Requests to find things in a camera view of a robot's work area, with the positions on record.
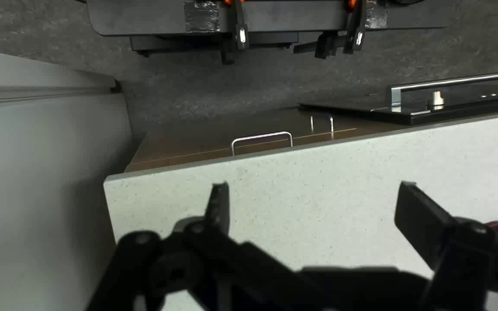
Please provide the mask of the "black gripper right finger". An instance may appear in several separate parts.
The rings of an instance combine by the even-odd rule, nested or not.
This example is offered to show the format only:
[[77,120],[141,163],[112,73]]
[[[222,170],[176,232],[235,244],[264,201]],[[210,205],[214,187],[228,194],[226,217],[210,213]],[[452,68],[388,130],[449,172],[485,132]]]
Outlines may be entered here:
[[394,225],[432,270],[420,311],[485,311],[487,294],[498,294],[498,220],[452,217],[401,182]]

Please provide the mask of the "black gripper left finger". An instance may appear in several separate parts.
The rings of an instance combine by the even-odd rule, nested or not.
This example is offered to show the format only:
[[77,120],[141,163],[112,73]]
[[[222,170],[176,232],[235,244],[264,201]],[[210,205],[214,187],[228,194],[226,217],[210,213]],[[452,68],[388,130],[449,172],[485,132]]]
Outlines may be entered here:
[[86,311],[162,311],[179,293],[202,311],[295,311],[295,274],[228,230],[229,191],[214,184],[203,215],[179,220],[167,237],[120,237]]

